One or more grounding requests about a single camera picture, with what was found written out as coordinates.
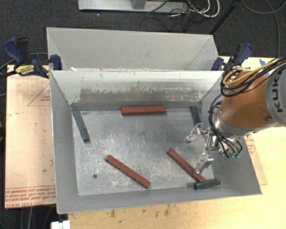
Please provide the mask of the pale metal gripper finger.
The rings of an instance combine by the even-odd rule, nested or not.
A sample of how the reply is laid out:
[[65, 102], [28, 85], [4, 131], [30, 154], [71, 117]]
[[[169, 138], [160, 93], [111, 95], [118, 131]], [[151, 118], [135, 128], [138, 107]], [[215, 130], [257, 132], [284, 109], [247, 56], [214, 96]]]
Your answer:
[[208, 168], [214, 162], [214, 158], [208, 152], [203, 152], [196, 163], [195, 171], [201, 174], [206, 168]]
[[185, 142], [191, 143], [195, 141], [205, 142], [208, 136], [209, 128], [204, 128], [202, 123], [197, 123], [194, 128], [190, 131], [189, 135], [186, 136]]

